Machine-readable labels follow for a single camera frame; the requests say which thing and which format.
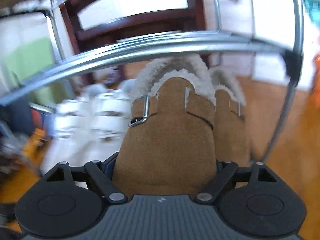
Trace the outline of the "brown suede fur clog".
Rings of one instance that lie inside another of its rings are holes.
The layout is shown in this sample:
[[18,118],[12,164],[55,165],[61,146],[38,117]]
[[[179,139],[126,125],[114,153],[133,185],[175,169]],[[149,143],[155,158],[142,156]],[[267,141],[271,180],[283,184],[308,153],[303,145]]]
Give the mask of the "brown suede fur clog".
[[233,161],[239,166],[248,167],[250,146],[246,124],[246,99],[242,87],[236,77],[225,68],[211,68],[209,74],[216,98],[216,158],[218,161]]
[[206,64],[196,54],[153,60],[130,98],[113,183],[128,197],[197,195],[216,175],[216,99]]

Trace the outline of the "white chunky sneaker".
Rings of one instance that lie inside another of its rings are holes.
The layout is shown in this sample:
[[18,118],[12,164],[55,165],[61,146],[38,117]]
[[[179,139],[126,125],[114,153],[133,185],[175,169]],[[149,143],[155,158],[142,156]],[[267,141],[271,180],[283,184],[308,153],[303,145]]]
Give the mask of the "white chunky sneaker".
[[89,161],[104,161],[119,151],[129,128],[133,79],[117,89],[102,84],[85,87],[79,97],[56,106],[49,125],[52,137],[41,164],[43,173],[59,162],[83,166]]

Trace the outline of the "orange and white bag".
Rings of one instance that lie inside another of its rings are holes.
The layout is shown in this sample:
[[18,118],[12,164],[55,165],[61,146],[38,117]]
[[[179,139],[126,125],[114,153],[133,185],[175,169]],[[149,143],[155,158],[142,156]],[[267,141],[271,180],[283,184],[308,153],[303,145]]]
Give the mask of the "orange and white bag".
[[320,54],[317,54],[317,56],[314,58],[314,64],[315,64],[315,74],[313,77],[313,97],[315,100],[319,101],[319,87],[320,87]]

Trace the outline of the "metal shoe rack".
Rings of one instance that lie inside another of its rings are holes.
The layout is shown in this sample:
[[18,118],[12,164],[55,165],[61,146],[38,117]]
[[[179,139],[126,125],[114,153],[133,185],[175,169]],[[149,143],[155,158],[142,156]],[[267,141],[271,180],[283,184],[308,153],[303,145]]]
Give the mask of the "metal shoe rack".
[[286,74],[290,81],[287,85],[287,93],[276,129],[264,155],[259,159],[260,162],[265,162],[285,126],[302,72],[303,0],[293,0],[293,6],[295,13],[295,42],[293,48],[285,48],[267,40],[228,33],[222,30],[153,34],[143,38],[131,38],[125,42],[104,46],[70,57],[63,61],[62,64],[55,65],[53,68],[32,76],[23,86],[4,94],[1,97],[1,106],[7,106],[30,92],[58,80],[73,75],[85,74],[104,67],[189,53],[278,53],[284,59]]

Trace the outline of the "dark wooden table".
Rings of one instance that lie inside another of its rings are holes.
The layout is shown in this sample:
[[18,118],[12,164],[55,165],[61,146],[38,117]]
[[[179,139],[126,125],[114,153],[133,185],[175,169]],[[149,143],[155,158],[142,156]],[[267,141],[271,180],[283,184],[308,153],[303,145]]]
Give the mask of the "dark wooden table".
[[187,0],[185,9],[156,10],[121,17],[85,30],[79,12],[99,0],[66,0],[59,9],[67,34],[76,54],[84,53],[118,40],[168,31],[200,31],[206,29],[203,0]]

